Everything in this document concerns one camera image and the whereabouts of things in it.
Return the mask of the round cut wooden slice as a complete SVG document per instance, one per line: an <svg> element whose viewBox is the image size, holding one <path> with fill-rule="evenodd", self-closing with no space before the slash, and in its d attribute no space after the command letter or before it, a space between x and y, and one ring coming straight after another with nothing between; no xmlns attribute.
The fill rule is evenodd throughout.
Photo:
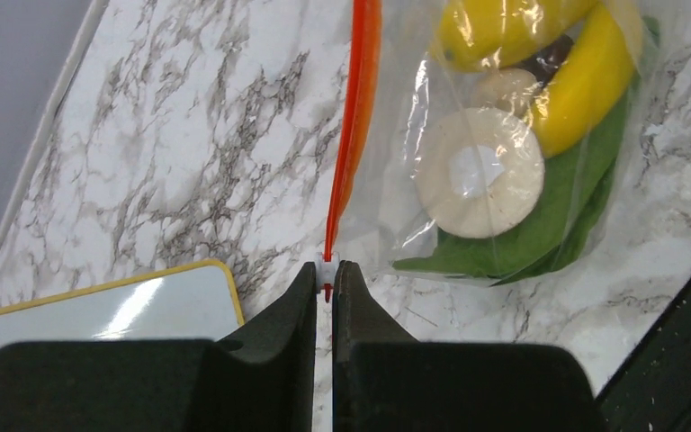
<svg viewBox="0 0 691 432"><path fill-rule="evenodd" d="M534 210L545 162L523 121L497 108L467 108L426 130L413 179L420 204L438 228L465 239L488 239Z"/></svg>

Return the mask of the green leafy vegetable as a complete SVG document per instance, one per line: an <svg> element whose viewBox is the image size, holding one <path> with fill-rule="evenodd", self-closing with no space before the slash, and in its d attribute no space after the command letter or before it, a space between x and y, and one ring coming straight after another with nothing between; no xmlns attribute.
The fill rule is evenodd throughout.
<svg viewBox="0 0 691 432"><path fill-rule="evenodd" d="M577 144L545 162L544 188L534 210L513 229L472 239L438 228L417 197L413 179L418 144L446 115L471 106L483 74L441 65L430 52L422 58L414 91L403 99L407 123L391 143L384 178L377 183L388 259L400 272L455 279L488 279L496 284L557 271L575 261L600 219L613 187L615 165L627 129L628 111L642 74L658 47L659 26L642 16L643 52L624 95Z"/></svg>

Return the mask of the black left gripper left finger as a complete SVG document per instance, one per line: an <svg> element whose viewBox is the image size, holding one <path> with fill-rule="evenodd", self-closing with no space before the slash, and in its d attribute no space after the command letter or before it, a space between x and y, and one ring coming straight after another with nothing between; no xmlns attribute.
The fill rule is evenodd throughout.
<svg viewBox="0 0 691 432"><path fill-rule="evenodd" d="M0 431L309 431L316 275L226 337L0 349Z"/></svg>

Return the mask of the clear orange zip top bag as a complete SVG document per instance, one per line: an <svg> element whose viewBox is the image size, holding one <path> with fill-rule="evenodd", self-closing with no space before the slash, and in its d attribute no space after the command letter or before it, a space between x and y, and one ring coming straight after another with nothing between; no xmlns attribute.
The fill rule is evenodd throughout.
<svg viewBox="0 0 691 432"><path fill-rule="evenodd" d="M557 272L629 185L691 1L356 1L317 281Z"/></svg>

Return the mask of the yellow banana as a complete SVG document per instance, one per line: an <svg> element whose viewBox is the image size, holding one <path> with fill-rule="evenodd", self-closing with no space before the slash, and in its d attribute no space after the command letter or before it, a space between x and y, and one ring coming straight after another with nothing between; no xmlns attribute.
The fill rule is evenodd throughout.
<svg viewBox="0 0 691 432"><path fill-rule="evenodd" d="M525 116L544 157L577 144L624 95L643 52L643 34L634 1L603 1L592 9L565 62Z"/></svg>

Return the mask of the yellow lemon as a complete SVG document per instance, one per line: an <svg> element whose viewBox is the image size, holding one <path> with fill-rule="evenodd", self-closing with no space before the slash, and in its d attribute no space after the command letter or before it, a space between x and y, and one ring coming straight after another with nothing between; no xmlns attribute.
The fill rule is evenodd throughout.
<svg viewBox="0 0 691 432"><path fill-rule="evenodd" d="M450 1L429 43L441 65L473 73L531 57L581 21L596 1Z"/></svg>

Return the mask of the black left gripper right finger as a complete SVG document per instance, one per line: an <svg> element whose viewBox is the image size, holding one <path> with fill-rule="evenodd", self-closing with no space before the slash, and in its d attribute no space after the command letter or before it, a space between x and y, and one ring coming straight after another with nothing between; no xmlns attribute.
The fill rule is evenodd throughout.
<svg viewBox="0 0 691 432"><path fill-rule="evenodd" d="M578 360L558 346L422 342L371 296L358 264L333 293L336 431L604 431Z"/></svg>

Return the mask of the dark brown chestnut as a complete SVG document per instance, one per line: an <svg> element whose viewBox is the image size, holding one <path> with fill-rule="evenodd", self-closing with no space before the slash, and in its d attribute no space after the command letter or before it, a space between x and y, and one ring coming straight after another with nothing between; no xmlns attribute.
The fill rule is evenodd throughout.
<svg viewBox="0 0 691 432"><path fill-rule="evenodd" d="M565 62L573 45L573 39L563 34L531 57L517 63L516 68L521 68L531 73L539 86L544 88Z"/></svg>

